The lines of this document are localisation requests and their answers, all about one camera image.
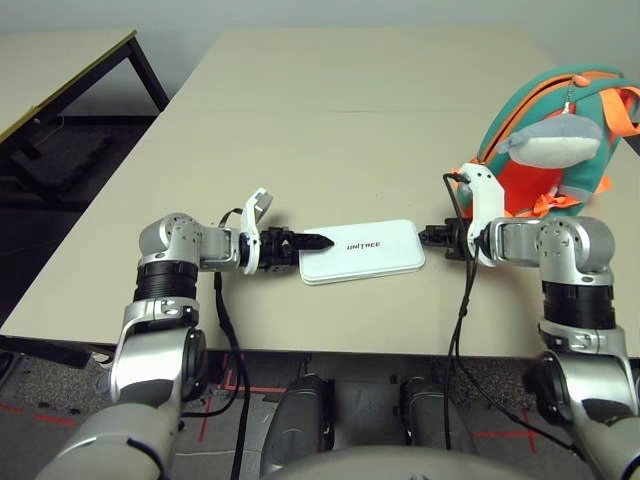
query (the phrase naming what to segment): white power bank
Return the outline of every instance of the white power bank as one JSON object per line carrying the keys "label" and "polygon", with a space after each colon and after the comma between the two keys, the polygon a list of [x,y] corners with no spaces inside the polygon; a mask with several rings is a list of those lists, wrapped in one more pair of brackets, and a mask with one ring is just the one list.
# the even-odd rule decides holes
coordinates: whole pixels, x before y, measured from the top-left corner
{"label": "white power bank", "polygon": [[312,228],[334,246],[300,252],[300,276],[309,285],[409,273],[424,265],[418,231],[410,220]]}

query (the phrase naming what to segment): table surface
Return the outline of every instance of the table surface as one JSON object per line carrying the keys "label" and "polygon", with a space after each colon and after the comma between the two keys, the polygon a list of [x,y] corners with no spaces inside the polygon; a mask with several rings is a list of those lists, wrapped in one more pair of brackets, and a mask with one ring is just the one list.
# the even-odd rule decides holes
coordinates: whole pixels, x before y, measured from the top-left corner
{"label": "table surface", "polygon": [[[396,218],[418,228],[440,223],[452,214],[442,172],[472,158],[506,99],[552,65],[512,30],[227,32],[1,332],[116,342],[135,288],[142,228],[173,211],[217,223],[258,186],[275,196],[264,228],[301,231]],[[640,227],[624,213],[638,204],[640,162],[626,144],[609,174],[614,190],[585,214],[605,220],[616,236],[618,321],[637,356]],[[199,278],[200,325],[210,347],[226,348],[212,277]],[[225,301],[246,349],[443,354],[463,289],[464,265],[435,250],[418,272],[340,284],[308,286],[297,271],[225,275]],[[481,268],[469,312],[464,354],[541,350],[537,270]]]}
{"label": "table surface", "polygon": [[131,28],[0,34],[0,142],[135,34]]}

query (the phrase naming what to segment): unitree logo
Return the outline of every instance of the unitree logo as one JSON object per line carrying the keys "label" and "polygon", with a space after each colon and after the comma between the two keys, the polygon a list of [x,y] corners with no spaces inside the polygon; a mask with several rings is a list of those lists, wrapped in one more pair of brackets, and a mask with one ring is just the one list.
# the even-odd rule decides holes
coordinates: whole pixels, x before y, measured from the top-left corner
{"label": "unitree logo", "polygon": [[347,245],[347,250],[364,250],[365,248],[374,248],[379,246],[380,242],[354,243],[353,245]]}

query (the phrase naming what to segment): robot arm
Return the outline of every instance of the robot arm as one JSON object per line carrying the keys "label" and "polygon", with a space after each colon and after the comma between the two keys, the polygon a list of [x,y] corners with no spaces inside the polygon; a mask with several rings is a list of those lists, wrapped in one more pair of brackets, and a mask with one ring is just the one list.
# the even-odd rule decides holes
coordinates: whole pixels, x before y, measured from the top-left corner
{"label": "robot arm", "polygon": [[423,243],[463,256],[466,242],[488,266],[537,267],[544,293],[539,331],[548,350],[525,375],[540,414],[566,429],[599,478],[632,478],[640,464],[638,398],[612,307],[611,231],[587,217],[502,218],[502,187],[482,165],[461,170],[473,220],[429,226]]}
{"label": "robot arm", "polygon": [[205,227],[175,213],[140,235],[142,258],[133,302],[110,376],[114,405],[90,417],[38,479],[163,479],[173,458],[183,402],[207,384],[206,343],[197,328],[198,271],[282,271],[300,250],[333,242],[286,228],[259,232],[272,197],[259,189],[242,211],[240,230]]}

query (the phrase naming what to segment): gray wall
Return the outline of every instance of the gray wall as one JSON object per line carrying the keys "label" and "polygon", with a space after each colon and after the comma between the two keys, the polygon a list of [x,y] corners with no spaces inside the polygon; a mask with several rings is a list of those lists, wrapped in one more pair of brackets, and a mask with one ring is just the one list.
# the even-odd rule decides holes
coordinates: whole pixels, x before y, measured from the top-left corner
{"label": "gray wall", "polygon": [[[0,0],[0,32],[136,27],[170,95],[225,28],[447,23],[516,25],[558,62],[603,62],[640,80],[639,0]],[[128,65],[71,110],[153,111]]]}

